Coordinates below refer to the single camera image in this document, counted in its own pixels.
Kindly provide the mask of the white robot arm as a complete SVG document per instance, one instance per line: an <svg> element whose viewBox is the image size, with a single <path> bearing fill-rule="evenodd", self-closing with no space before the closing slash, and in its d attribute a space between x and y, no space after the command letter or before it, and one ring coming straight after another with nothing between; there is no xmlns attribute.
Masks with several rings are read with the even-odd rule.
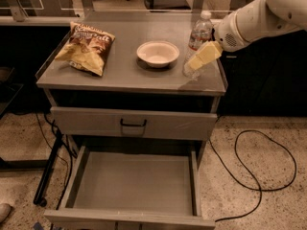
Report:
<svg viewBox="0 0 307 230"><path fill-rule="evenodd" d="M307 0L253 0L227 15L215 27L214 40L203 43L185 60L186 75L219 58L222 51L235 52L264 37L307 30Z"/></svg>

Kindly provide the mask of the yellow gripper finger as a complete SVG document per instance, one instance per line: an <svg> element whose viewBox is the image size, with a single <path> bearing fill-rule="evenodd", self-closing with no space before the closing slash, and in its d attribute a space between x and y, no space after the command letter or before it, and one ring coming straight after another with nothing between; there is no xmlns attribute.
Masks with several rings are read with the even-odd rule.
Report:
<svg viewBox="0 0 307 230"><path fill-rule="evenodd" d="M223 48L217 41L206 41L187 61L187 66L198 70L222 55Z"/></svg>

